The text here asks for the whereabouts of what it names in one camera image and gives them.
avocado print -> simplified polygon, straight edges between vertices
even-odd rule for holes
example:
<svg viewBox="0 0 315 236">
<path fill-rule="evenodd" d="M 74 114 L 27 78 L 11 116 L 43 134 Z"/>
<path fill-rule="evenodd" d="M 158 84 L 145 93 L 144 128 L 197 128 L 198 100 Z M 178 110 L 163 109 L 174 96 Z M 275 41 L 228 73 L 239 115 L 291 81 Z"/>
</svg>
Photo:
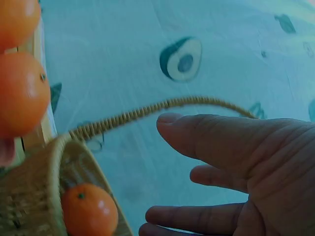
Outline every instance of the avocado print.
<svg viewBox="0 0 315 236">
<path fill-rule="evenodd" d="M 260 102 L 256 102 L 254 103 L 250 108 L 249 111 L 256 116 L 259 119 L 267 119 L 267 116 L 265 114 L 264 109 L 261 107 L 261 103 Z"/>
<path fill-rule="evenodd" d="M 62 84 L 56 84 L 52 87 L 50 87 L 50 95 L 51 95 L 51 107 L 53 109 L 53 113 L 55 113 L 56 109 L 57 109 L 57 105 L 59 102 L 59 98 L 60 98 L 60 93 L 61 93 L 61 89 L 62 89 Z"/>
<path fill-rule="evenodd" d="M 261 51 L 261 56 L 262 56 L 263 58 L 267 58 L 267 53 L 266 53 L 266 51 Z"/>
<path fill-rule="evenodd" d="M 296 33 L 295 28 L 287 15 L 275 16 L 275 19 L 279 21 L 281 28 L 286 33 Z"/>
<path fill-rule="evenodd" d="M 307 55 L 308 55 L 310 58 L 313 58 L 313 57 L 314 57 L 314 51 L 313 51 L 311 45 L 310 45 L 308 42 L 304 42 L 304 43 L 303 43 L 303 48 L 304 48 L 304 50 L 306 51 Z"/>
<path fill-rule="evenodd" d="M 174 81 L 189 81 L 199 71 L 201 53 L 202 46 L 198 39 L 183 38 L 161 52 L 159 58 L 161 70 Z"/>
</svg>

orange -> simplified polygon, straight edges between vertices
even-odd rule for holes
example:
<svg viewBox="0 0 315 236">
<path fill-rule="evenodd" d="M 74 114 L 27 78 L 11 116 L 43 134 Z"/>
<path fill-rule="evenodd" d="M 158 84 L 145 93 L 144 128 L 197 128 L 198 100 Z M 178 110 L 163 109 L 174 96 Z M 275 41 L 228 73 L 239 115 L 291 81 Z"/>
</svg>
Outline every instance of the orange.
<svg viewBox="0 0 315 236">
<path fill-rule="evenodd" d="M 0 55 L 0 138 L 19 137 L 34 130 L 49 102 L 47 76 L 32 55 Z"/>
<path fill-rule="evenodd" d="M 89 183 L 69 189 L 62 197 L 63 219 L 72 236 L 111 236 L 118 211 L 103 189 Z"/>
<path fill-rule="evenodd" d="M 0 0 L 0 52 L 31 37 L 40 16 L 38 0 Z"/>
</svg>

woven rope handle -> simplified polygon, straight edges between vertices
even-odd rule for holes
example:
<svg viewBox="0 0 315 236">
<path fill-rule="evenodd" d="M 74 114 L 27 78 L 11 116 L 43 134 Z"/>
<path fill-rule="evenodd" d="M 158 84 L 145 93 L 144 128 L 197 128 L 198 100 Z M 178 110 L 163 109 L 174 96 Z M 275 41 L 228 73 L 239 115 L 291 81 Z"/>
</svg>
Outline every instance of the woven rope handle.
<svg viewBox="0 0 315 236">
<path fill-rule="evenodd" d="M 108 130 L 124 125 L 131 121 L 137 120 L 139 118 L 146 117 L 154 112 L 158 112 L 163 109 L 168 109 L 171 107 L 180 107 L 184 105 L 196 105 L 196 104 L 225 107 L 225 108 L 234 110 L 243 116 L 246 116 L 249 118 L 257 118 L 251 112 L 239 106 L 225 102 L 217 98 L 203 97 L 203 96 L 190 96 L 190 97 L 182 97 L 182 98 L 174 98 L 174 99 L 165 100 L 165 101 L 153 104 L 151 106 L 142 107 L 142 108 L 139 108 L 131 112 L 127 112 L 127 113 L 122 113 L 121 115 L 118 115 L 112 118 L 107 118 L 107 119 L 97 121 L 94 123 L 82 125 L 74 130 L 71 130 L 69 133 L 73 139 L 78 139 L 80 141 L 90 140 L 92 137 L 96 135 L 102 134 Z"/>
</svg>

finger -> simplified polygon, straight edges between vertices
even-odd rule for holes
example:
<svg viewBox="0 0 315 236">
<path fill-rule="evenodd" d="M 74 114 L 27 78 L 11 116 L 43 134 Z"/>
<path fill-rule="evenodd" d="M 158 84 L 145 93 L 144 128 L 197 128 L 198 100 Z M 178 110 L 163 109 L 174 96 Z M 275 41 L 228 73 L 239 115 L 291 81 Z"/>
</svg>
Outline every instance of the finger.
<svg viewBox="0 0 315 236">
<path fill-rule="evenodd" d="M 264 222 L 256 206 L 249 200 L 244 204 L 233 236 L 275 236 L 271 234 L 268 222 Z"/>
<path fill-rule="evenodd" d="M 301 121 L 258 120 L 214 115 L 180 117 L 164 114 L 157 120 L 161 136 L 183 155 L 248 178 L 263 158 L 275 153 Z"/>
<path fill-rule="evenodd" d="M 147 222 L 202 235 L 231 235 L 244 204 L 220 206 L 154 206 L 146 213 Z"/>
<path fill-rule="evenodd" d="M 197 235 L 176 232 L 173 230 L 162 228 L 157 225 L 146 223 L 140 227 L 139 236 L 197 236 Z"/>
<path fill-rule="evenodd" d="M 13 139 L 0 139 L 0 167 L 10 165 L 15 156 L 15 144 Z"/>
<path fill-rule="evenodd" d="M 221 188 L 229 188 L 247 193 L 247 181 L 234 177 L 225 171 L 210 165 L 196 166 L 190 172 L 190 179 L 194 183 Z"/>
</svg>

human hand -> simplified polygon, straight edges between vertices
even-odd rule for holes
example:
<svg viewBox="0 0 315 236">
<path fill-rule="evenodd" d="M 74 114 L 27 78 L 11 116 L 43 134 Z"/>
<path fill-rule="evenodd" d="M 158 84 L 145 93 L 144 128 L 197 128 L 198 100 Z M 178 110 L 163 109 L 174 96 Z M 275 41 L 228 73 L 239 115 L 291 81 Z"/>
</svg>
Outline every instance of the human hand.
<svg viewBox="0 0 315 236">
<path fill-rule="evenodd" d="M 190 179 L 249 194 L 243 204 L 155 206 L 140 236 L 315 235 L 315 124 L 213 115 L 159 117 L 161 136 L 181 154 L 204 161 Z"/>
<path fill-rule="evenodd" d="M 0 167 L 8 166 L 15 156 L 15 145 L 13 139 L 0 139 Z"/>
</svg>

